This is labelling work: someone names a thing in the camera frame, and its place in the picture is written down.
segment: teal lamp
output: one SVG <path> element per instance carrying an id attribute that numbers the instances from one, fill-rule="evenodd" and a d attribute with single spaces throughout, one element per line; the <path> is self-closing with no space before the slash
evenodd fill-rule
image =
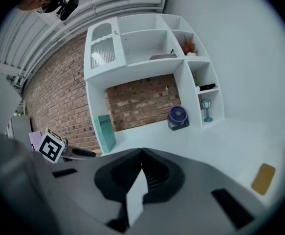
<path id="1" fill-rule="evenodd" d="M 206 111 L 206 118 L 204 119 L 204 122 L 212 122 L 213 119 L 210 117 L 210 114 L 209 114 L 209 108 L 211 107 L 211 100 L 207 98 L 203 99 L 202 106 Z"/>

